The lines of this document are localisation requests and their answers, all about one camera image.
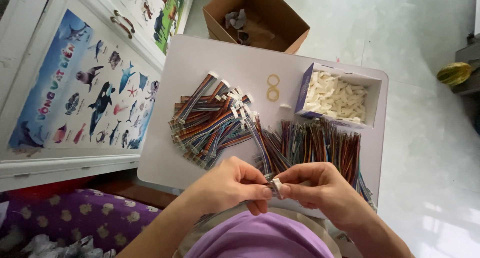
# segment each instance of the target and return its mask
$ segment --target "patterned fabric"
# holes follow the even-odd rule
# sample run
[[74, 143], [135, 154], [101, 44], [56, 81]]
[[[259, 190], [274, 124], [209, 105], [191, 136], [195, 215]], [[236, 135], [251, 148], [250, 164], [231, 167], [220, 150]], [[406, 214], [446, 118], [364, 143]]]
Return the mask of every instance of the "patterned fabric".
[[27, 238], [44, 233], [51, 241], [69, 245], [92, 235], [95, 247], [120, 252], [160, 212], [120, 196], [77, 189], [35, 204], [10, 201], [0, 238], [20, 229]]

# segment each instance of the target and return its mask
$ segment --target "white tabletop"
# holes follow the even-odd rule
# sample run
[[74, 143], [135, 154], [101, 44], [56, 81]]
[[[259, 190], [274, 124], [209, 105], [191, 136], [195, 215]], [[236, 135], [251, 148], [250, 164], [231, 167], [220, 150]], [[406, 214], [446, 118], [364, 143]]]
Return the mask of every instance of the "white tabletop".
[[[175, 102], [180, 101], [180, 96], [192, 95], [209, 71], [219, 75], [218, 81], [225, 79], [232, 87], [240, 86], [244, 94], [250, 93], [254, 98], [250, 109], [259, 113], [263, 126], [276, 128], [281, 119], [294, 118], [293, 108], [279, 106], [289, 104], [295, 107], [303, 73], [313, 62], [382, 80], [374, 128], [356, 130], [362, 137], [360, 161], [363, 179], [377, 203], [387, 106], [388, 77], [385, 72], [180, 34], [172, 38], [168, 50], [147, 138], [141, 151], [138, 177], [143, 181], [186, 189], [205, 173], [205, 170], [185, 160], [183, 151], [173, 145], [168, 122], [173, 116]], [[266, 97], [269, 87], [267, 77], [270, 74], [277, 74], [280, 78], [277, 86], [280, 96], [276, 102]], [[249, 140], [225, 150], [221, 159], [237, 156], [253, 163], [252, 156], [257, 153], [256, 145]], [[277, 200], [273, 203], [277, 207], [321, 216], [292, 201]]]

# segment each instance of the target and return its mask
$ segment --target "open cardboard box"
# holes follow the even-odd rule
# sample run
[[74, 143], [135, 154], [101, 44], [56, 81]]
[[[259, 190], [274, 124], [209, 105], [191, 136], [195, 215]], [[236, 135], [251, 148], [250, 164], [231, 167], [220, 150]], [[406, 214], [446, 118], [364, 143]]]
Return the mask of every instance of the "open cardboard box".
[[[368, 94], [365, 95], [365, 101], [363, 105], [365, 106], [365, 124], [357, 124], [354, 122], [334, 119], [325, 114], [312, 112], [305, 108], [305, 100], [307, 98], [307, 92], [309, 88], [310, 79], [314, 71], [326, 71], [332, 75], [340, 75], [340, 80], [350, 83], [352, 85], [363, 85], [367, 90]], [[378, 98], [380, 96], [380, 87], [381, 80], [357, 74], [354, 72], [346, 72], [341, 69], [321, 65], [318, 63], [313, 63], [307, 71], [303, 74], [302, 84], [300, 87], [300, 92], [297, 100], [297, 105], [295, 106], [295, 114], [300, 115], [301, 117], [312, 119], [312, 118], [326, 118], [331, 120], [334, 124], [340, 126], [347, 126], [354, 129], [363, 129], [363, 128], [373, 128], [375, 122], [375, 114], [377, 112]]]
[[212, 0], [203, 11], [208, 33], [215, 40], [238, 43], [237, 30], [225, 29], [225, 15], [245, 9], [252, 47], [296, 53], [310, 27], [283, 0]]

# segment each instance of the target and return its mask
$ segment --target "educational poster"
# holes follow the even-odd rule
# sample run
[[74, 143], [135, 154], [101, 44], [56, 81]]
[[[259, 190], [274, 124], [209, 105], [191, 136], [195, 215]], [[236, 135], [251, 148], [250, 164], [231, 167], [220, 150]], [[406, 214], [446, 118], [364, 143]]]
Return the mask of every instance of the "educational poster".
[[138, 149], [158, 85], [67, 9], [9, 145]]
[[177, 33], [184, 0], [120, 0], [166, 55]]

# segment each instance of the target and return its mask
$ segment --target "cabinet door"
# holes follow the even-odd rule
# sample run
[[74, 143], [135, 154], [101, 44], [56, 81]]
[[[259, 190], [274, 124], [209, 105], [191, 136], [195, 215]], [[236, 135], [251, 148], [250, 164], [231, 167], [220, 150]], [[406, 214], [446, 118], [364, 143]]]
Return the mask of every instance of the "cabinet door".
[[182, 34], [190, 10], [191, 0], [111, 0], [119, 9], [139, 26], [139, 34], [150, 38], [166, 55], [174, 34]]
[[108, 3], [50, 0], [0, 115], [0, 178], [139, 157], [162, 66]]

